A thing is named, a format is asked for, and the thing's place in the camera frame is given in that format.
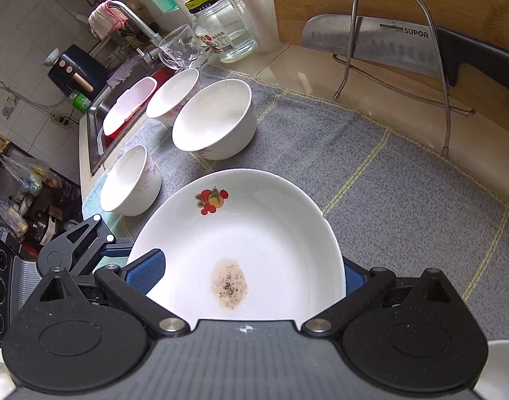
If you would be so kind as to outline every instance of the faucet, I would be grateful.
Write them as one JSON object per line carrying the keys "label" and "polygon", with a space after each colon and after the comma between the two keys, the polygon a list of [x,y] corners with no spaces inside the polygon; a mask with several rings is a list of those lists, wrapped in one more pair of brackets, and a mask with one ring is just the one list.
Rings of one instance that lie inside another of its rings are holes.
{"label": "faucet", "polygon": [[153,61],[159,59],[159,47],[160,42],[162,41],[162,36],[160,36],[158,33],[154,33],[154,31],[151,30],[151,28],[143,22],[143,20],[136,15],[133,11],[131,11],[125,4],[121,3],[120,1],[111,1],[109,3],[111,7],[115,7],[116,9],[119,9],[122,11],[128,18],[136,24],[139,29],[145,33],[145,35],[150,39],[151,43],[156,47],[156,51],[153,49],[148,54],[143,53],[142,51],[138,50],[140,54],[145,54],[143,57],[147,62],[149,62],[149,58]]}

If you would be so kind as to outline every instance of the glass mug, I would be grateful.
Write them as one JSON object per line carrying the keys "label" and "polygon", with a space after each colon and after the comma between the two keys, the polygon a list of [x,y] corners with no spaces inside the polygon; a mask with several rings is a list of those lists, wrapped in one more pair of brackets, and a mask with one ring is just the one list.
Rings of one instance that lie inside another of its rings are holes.
{"label": "glass mug", "polygon": [[160,42],[160,60],[175,70],[197,69],[208,61],[203,43],[188,24],[173,30]]}

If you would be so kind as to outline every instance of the bowl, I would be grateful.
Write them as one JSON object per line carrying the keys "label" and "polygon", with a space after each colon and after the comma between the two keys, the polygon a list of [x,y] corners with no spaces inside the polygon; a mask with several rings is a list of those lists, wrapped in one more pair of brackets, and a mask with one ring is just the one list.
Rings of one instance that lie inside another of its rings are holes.
{"label": "bowl", "polygon": [[166,269],[147,296],[191,328],[199,319],[300,327],[346,293],[340,248],[322,212],[264,171],[220,171],[177,191],[143,227],[128,263],[154,248]]}
{"label": "bowl", "polygon": [[153,77],[145,77],[124,92],[104,118],[104,137],[115,139],[130,117],[149,100],[157,86],[158,82]]}
{"label": "bowl", "polygon": [[104,182],[101,208],[136,216],[150,208],[162,186],[162,174],[143,145],[135,145],[117,160]]}
{"label": "bowl", "polygon": [[509,400],[509,340],[488,342],[488,359],[475,391],[484,400]]}
{"label": "bowl", "polygon": [[226,159],[249,144],[256,125],[249,85],[223,79],[203,88],[184,106],[173,126],[173,143],[205,159]]}
{"label": "bowl", "polygon": [[186,69],[165,82],[147,105],[147,117],[173,126],[176,116],[195,93],[203,89],[197,69]]}

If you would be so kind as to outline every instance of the countertop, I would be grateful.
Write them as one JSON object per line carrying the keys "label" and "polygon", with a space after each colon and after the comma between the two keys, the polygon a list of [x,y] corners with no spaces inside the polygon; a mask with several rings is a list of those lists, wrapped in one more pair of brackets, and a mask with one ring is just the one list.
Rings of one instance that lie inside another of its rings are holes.
{"label": "countertop", "polygon": [[[216,55],[212,55],[209,63],[327,100],[332,98],[340,84],[344,70],[342,65],[332,60],[331,54],[288,45],[282,45],[269,54],[255,51],[228,65],[221,63]],[[416,81],[364,62],[353,61],[353,64],[411,93],[442,100],[441,93]],[[445,136],[443,108],[392,92],[353,71],[339,102],[441,152]],[[464,107],[464,104],[455,100],[451,100],[451,105]],[[509,203],[509,133],[479,113],[471,117],[451,114],[451,160]],[[91,176],[87,155],[86,119],[81,119],[79,153],[83,199],[99,176],[112,164],[119,149],[145,119],[145,115],[139,119],[94,176]]]}

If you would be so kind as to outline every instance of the knife handle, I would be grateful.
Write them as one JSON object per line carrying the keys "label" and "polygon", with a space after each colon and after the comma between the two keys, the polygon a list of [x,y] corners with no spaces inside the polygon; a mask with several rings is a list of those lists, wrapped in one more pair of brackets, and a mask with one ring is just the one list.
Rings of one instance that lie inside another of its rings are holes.
{"label": "knife handle", "polygon": [[451,86],[458,81],[458,69],[467,63],[509,89],[509,51],[488,42],[438,27],[443,69]]}

